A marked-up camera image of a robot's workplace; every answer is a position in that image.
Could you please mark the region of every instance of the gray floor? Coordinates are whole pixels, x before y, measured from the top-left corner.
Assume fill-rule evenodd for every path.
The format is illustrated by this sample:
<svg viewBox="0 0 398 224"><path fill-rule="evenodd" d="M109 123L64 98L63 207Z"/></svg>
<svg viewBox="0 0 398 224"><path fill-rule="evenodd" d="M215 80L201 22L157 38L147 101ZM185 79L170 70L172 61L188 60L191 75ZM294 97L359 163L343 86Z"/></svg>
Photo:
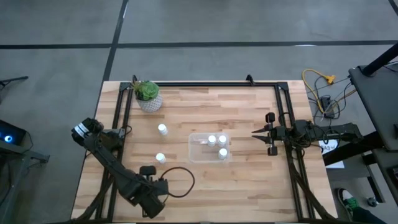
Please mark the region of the gray floor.
<svg viewBox="0 0 398 224"><path fill-rule="evenodd" d="M110 43L121 2L0 0L0 45ZM391 40L398 39L397 24L388 0L130 0L120 42ZM342 80L349 68L389 47L118 49L110 80L130 80L133 74L148 80L242 80L247 74L299 80L305 68ZM70 130L94 115L108 54L109 49L0 50L0 79L30 76L2 91L0 118L31 132L34 149L51 155L45 167L27 174L14 223L69 218L84 154ZM307 77L312 84L317 76ZM320 94L336 96L347 83ZM333 124L347 122L363 134L374 131L357 94ZM371 211L394 223L397 205L380 183L387 203ZM366 179L331 181L335 187L346 187L364 207L362 199L372 196ZM339 205L338 211L347 218Z"/></svg>

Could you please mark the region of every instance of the white bottle cap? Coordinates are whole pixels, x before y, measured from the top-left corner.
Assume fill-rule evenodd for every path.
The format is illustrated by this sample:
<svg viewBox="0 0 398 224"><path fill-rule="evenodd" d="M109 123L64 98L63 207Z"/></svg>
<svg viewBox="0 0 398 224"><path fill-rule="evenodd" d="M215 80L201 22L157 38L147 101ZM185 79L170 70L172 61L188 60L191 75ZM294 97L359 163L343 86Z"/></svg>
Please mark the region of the white bottle cap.
<svg viewBox="0 0 398 224"><path fill-rule="evenodd" d="M220 150L218 151L218 157L219 157L219 159L225 159L227 153L228 153L228 152L226 151L226 149L224 149L224 148L220 149Z"/></svg>
<svg viewBox="0 0 398 224"><path fill-rule="evenodd" d="M164 124L160 124L157 129L159 129L159 131L165 131L166 130L166 125Z"/></svg>
<svg viewBox="0 0 398 224"><path fill-rule="evenodd" d="M226 137L225 137L225 136L220 136L220 137L218 138L218 141L219 141L220 143L225 143L225 142L226 142Z"/></svg>
<svg viewBox="0 0 398 224"><path fill-rule="evenodd" d="M210 143L216 142L216 136L209 136L208 140Z"/></svg>
<svg viewBox="0 0 398 224"><path fill-rule="evenodd" d="M156 160L159 161L160 163L166 162L166 157L164 156L163 153L158 153L156 154Z"/></svg>

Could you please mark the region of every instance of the clear plastic container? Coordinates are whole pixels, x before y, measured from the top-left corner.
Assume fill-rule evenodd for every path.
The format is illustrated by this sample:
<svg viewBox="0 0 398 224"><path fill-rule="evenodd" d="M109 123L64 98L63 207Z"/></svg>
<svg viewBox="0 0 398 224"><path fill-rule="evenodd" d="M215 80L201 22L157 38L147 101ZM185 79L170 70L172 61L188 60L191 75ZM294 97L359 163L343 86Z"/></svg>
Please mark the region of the clear plastic container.
<svg viewBox="0 0 398 224"><path fill-rule="evenodd" d="M226 142L223 147L215 145L210 147L208 145L209 136L214 135L218 139L224 135ZM191 162L205 163L205 162L228 162L231 158L229 153L229 137L226 133L192 133L188 138L189 160ZM220 149L227 150L225 159L220 159L218 153Z"/></svg>

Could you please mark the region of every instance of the butcher block tabletop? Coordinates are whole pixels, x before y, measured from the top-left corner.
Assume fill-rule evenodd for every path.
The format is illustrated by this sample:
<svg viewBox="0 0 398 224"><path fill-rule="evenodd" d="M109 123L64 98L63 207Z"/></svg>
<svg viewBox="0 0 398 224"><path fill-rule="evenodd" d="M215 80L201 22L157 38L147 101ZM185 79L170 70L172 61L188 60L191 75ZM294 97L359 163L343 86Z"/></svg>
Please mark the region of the butcher block tabletop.
<svg viewBox="0 0 398 224"><path fill-rule="evenodd" d="M285 82L289 84L295 119L312 120L303 81ZM112 126L119 84L103 83L95 118L105 129ZM133 99L128 122L132 131L126 136L122 163L135 172L139 172L141 166L156 166L157 178L171 167L186 167L195 176L195 186L184 198L169 197L163 211L153 219L143 218L140 206L133 207L118 194L114 222L297 221L283 143L275 143L277 156L268 156L268 146L251 137L252 131L264 127L268 112L279 115L273 88L160 87L160 94L163 104L155 113L143 112ZM125 94L119 127L126 98ZM282 101L287 111L283 93ZM159 124L166 125L166 136L159 134ZM229 162L191 162L188 154L191 133L226 133L231 153ZM165 154L165 164L156 161L155 155L159 152ZM319 148L307 148L304 161L312 192L326 210L337 217ZM103 170L94 156L85 159L72 218L81 215L100 190ZM165 178L174 195L184 194L192 184L191 176L184 170L170 171ZM301 191L300 198L307 214ZM108 201L105 200L104 211L108 210Z"/></svg>

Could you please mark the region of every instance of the shoe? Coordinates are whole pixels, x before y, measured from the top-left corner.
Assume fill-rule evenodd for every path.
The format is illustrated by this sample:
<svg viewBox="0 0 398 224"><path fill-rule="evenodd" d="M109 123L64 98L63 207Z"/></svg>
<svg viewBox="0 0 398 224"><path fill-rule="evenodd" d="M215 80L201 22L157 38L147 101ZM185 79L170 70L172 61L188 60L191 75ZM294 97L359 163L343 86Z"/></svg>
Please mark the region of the shoe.
<svg viewBox="0 0 398 224"><path fill-rule="evenodd" d="M353 210L358 208L358 201L346 189L337 189L337 197L340 203L346 209L349 219L353 219Z"/></svg>

